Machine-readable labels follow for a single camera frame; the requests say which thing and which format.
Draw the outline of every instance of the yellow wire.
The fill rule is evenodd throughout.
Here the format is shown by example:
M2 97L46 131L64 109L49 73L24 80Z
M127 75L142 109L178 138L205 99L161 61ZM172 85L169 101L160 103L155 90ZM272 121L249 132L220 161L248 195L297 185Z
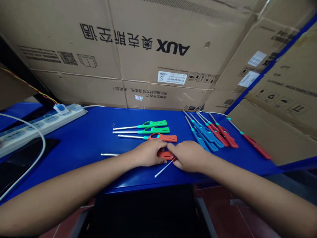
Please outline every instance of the yellow wire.
M2 70L4 70L4 71L8 72L8 73L11 74L11 75L13 75L15 78L17 78L17 79L19 79L19 80L25 82L29 87L33 88L35 91L37 91L38 93L40 93L40 94L42 94L42 95L48 97L48 98L51 99L55 104L58 104L58 102L57 102L56 100L54 100L54 99L52 99L51 97L47 96L46 94L42 93L41 91L39 91L38 89L36 89L35 87L33 87L32 85L30 85L29 83L27 83L26 81L24 81L24 80L21 79L20 77L16 76L16 75L15 75L14 73L12 73L11 71L9 71L9 70L7 70L7 69L4 69L4 68L0 68L0 69L2 69Z

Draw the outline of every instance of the white power strip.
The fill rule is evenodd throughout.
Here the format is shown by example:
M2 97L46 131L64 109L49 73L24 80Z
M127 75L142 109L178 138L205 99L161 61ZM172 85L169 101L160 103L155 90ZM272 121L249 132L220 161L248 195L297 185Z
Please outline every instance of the white power strip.
M46 135L87 113L87 111L78 104L69 105L67 109L69 112L64 115L59 115L54 111L30 123L38 128L43 135ZM21 148L38 136L38 132L26 124L0 133L0 158Z

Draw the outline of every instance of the person's right hand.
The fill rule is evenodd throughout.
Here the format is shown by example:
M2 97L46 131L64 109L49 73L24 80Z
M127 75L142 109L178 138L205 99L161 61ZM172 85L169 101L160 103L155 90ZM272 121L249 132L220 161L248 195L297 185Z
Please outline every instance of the person's right hand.
M187 172L201 172L207 161L216 157L191 140L184 141L176 146L168 143L167 148L178 159L173 162L174 165Z

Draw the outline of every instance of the person's left hand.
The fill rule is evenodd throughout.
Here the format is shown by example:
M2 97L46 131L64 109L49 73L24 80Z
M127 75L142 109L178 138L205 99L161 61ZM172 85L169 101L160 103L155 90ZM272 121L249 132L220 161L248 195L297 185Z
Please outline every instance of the person's left hand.
M137 166L152 166L157 164L166 164L165 159L158 157L158 151L164 151L164 147L167 146L167 142L160 139L151 139L143 142L129 153L137 161Z

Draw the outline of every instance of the metal rod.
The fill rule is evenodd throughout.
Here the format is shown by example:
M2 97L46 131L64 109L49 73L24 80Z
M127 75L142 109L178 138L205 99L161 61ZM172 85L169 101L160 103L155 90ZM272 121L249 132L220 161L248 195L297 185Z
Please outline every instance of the metal rod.
M207 123L207 122L203 119L203 117L200 115L199 112L197 112L197 115L198 115L198 117L202 120L203 123Z
M237 128L236 127L236 125L235 124L233 124L233 122L231 121L231 120L228 120L239 132L241 132L240 130L239 130L239 128Z
M114 131L116 131L116 130L132 129L132 128L138 128L138 126L134 126L134 127L117 127L117 128L112 128L112 129Z
M189 122L189 120L187 119L187 116L185 116L185 119L186 119L186 121L188 122L188 125L191 127L191 129L192 129L192 125L191 125L191 123Z
M201 115L201 113L200 112L197 112L202 118L204 118L205 119L205 121L206 122L208 122L209 120L207 120L207 118L206 117L204 117L203 115Z
M101 156L117 156L119 154L108 154L108 153L101 153Z
M200 124L200 122L199 121L197 121L197 119L194 117L194 115L193 114L191 114L191 116L193 117L193 119L198 123L198 124Z
M209 112L208 114L209 114L209 116L214 120L214 122L217 123L217 121L214 119L214 117L212 116L212 114L211 114L210 112Z
M115 132L115 131L113 131L112 132L113 134L138 134L138 131L136 131L136 132L127 132L127 131L119 131L119 132Z
M169 166L173 161L174 161L174 159L172 159L171 162L169 162L160 172L158 172L158 173L154 176L154 178L156 178L160 173L162 173L163 170L166 169L166 167Z
M127 136L127 135L118 135L119 137L124 137L124 138L138 138L138 139L143 139L143 137L138 137L138 136Z
M187 114L187 112L183 110L183 113L185 113L185 115L188 116L188 118L191 120L191 117Z

